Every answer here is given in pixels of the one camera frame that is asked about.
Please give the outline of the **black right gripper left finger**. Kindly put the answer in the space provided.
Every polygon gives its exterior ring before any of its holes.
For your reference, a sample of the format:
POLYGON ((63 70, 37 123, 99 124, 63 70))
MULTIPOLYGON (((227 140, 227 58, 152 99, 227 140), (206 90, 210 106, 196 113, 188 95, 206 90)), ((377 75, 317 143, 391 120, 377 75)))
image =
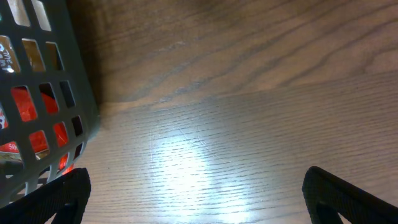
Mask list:
POLYGON ((1 223, 80 224, 90 197, 91 182, 86 168, 73 169, 1 209, 1 223))

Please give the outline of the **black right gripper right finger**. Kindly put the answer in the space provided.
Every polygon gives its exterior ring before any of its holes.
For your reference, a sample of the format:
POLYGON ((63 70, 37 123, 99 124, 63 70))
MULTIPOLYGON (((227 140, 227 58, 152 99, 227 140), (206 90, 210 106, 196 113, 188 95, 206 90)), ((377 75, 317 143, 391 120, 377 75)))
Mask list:
POLYGON ((303 197, 312 223, 340 223, 341 217, 350 223, 397 224, 397 207, 312 166, 302 184, 303 197))

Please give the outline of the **spaghetti pack with red end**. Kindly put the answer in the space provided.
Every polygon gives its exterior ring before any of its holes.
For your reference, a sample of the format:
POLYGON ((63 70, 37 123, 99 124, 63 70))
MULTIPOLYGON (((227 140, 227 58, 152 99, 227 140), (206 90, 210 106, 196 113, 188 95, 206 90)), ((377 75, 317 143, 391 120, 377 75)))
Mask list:
MULTIPOLYGON (((38 112, 30 91, 26 86, 15 87, 11 90, 11 95, 24 122, 36 120, 38 112)), ((47 94, 41 94, 44 106, 49 114, 58 112, 58 104, 55 99, 47 94)), ((64 123, 57 123, 53 126, 54 137, 59 148, 69 143, 69 137, 64 123)), ((50 154, 50 145, 47 135, 43 130, 34 131, 28 135, 30 150, 36 160, 41 160, 50 154)), ((15 139, 1 135, 1 171, 6 179, 14 177, 24 169, 21 149, 15 139)))

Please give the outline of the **cream cookie snack bag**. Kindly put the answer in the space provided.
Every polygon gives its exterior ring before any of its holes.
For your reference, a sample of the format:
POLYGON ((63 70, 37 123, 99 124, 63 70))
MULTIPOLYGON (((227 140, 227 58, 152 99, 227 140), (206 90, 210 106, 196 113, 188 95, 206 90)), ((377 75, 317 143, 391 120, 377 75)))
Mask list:
MULTIPOLYGON (((30 66, 34 72, 44 72, 45 64, 42 60, 41 51, 37 42, 32 39, 23 39, 22 43, 27 54, 30 66)), ((56 70, 62 70, 63 65, 55 42, 46 42, 44 48, 52 61, 52 66, 56 70)), ((1 71, 5 73, 19 73, 21 71, 15 50, 8 37, 1 36, 1 71)))

